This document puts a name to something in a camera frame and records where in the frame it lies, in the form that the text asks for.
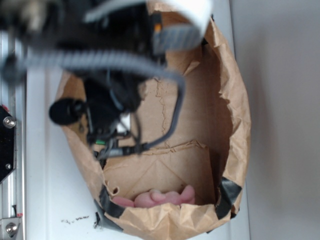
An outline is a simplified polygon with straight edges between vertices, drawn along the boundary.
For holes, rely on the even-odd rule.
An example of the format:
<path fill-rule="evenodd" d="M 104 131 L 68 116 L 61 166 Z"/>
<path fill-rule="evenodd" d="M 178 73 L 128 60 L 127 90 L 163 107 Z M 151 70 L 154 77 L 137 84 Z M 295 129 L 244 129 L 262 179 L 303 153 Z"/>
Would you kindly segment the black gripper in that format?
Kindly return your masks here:
<path fill-rule="evenodd" d="M 135 112 L 140 106 L 145 78 L 121 72 L 107 72 L 105 76 L 97 77 L 71 73 L 62 76 L 68 83 L 82 82 L 85 99 L 62 97 L 54 102 L 49 117 L 55 124 L 68 126 L 85 116 L 89 146 L 96 141 L 112 144 L 117 138 L 132 134 L 130 130 L 119 133 L 117 126 L 123 115 Z"/>

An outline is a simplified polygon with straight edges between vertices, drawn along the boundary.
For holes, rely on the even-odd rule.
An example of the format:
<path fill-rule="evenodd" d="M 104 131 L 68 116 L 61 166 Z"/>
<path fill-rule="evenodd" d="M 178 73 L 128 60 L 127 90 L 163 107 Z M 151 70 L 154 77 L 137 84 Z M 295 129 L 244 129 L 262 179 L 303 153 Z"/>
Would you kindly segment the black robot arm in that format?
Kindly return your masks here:
<path fill-rule="evenodd" d="M 99 160 L 141 153 L 175 131 L 185 97 L 185 80 L 166 69 L 168 51 L 191 50 L 203 40 L 213 3 L 202 0 L 3 0 L 0 28 L 30 47 L 29 56 L 10 53 L 1 63 L 7 81 L 18 81 L 32 67 L 61 67 L 79 77 L 85 99 L 65 97 L 53 103 L 50 119 L 68 126 L 86 118 L 86 141 L 104 142 Z M 137 111 L 140 89 L 151 78 L 176 83 L 171 124 L 158 139 L 116 147 L 132 136 L 122 117 Z"/>

